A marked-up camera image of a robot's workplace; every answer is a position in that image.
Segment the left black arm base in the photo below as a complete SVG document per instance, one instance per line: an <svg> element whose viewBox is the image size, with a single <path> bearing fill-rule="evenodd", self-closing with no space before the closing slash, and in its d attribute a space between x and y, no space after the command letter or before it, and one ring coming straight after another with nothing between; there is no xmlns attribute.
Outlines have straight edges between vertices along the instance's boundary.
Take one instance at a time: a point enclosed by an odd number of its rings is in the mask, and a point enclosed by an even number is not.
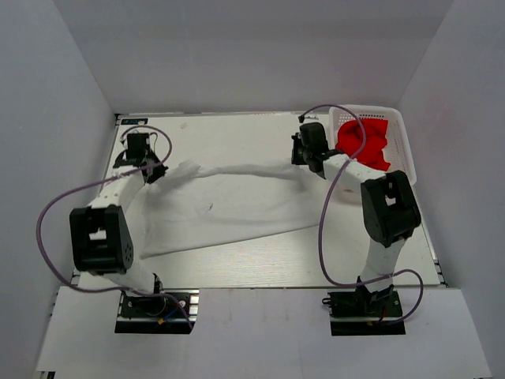
<svg viewBox="0 0 505 379"><path fill-rule="evenodd" d="M114 332L116 334L188 335L196 323L197 289L169 291L169 298L141 298L122 293Z"/></svg>

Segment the white t shirt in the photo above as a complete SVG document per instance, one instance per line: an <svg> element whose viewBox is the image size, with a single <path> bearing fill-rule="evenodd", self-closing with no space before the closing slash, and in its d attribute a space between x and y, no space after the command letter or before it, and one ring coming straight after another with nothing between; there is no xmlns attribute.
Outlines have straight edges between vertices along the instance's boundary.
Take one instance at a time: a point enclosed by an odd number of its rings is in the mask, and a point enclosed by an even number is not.
<svg viewBox="0 0 505 379"><path fill-rule="evenodd" d="M314 227L317 179L287 159L210 167L186 160L137 195L140 257Z"/></svg>

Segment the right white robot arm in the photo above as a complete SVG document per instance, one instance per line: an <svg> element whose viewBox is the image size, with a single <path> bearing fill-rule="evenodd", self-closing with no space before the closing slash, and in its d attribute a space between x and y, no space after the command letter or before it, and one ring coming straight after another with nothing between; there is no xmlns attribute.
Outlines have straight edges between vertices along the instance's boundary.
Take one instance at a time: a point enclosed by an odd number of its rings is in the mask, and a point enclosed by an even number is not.
<svg viewBox="0 0 505 379"><path fill-rule="evenodd" d="M300 126L292 136L291 163L361 195L365 230L370 237L365 266L357 278L357 308L373 315L383 308L394 285L393 273L406 240L421 224L410 181L403 171L384 172L330 150L318 122Z"/></svg>

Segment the red t shirt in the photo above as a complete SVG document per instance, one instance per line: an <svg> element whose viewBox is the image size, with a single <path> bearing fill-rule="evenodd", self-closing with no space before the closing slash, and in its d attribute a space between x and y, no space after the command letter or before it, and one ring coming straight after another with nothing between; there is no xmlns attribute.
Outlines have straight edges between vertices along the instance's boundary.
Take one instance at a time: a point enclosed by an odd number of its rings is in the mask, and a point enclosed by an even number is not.
<svg viewBox="0 0 505 379"><path fill-rule="evenodd" d="M387 171L391 164L384 159L383 150L387 146L388 121L378 118L362 118L365 129L365 146L357 154L357 161L380 171ZM337 132L335 147L352 156L363 144L363 133L355 120L345 122Z"/></svg>

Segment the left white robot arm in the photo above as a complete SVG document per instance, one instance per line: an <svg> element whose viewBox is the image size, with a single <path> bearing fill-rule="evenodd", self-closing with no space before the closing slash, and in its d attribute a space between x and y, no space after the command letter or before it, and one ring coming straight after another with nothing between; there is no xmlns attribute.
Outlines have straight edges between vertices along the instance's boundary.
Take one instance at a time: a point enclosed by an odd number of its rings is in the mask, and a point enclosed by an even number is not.
<svg viewBox="0 0 505 379"><path fill-rule="evenodd" d="M157 315L166 308L159 277L135 258L135 244L125 218L134 197L166 173L151 147L149 133L129 133L125 150L114 161L111 181L98 196L69 215L73 262L80 272L102 276L140 297L140 306Z"/></svg>

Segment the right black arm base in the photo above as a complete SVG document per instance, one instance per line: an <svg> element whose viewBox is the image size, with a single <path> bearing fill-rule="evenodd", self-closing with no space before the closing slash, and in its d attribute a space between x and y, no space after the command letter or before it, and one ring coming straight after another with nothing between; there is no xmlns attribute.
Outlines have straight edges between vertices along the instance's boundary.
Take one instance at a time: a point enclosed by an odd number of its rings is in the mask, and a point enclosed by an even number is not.
<svg viewBox="0 0 505 379"><path fill-rule="evenodd" d="M332 336L402 336L406 334L397 291L365 309L354 291L328 292L321 301L329 311Z"/></svg>

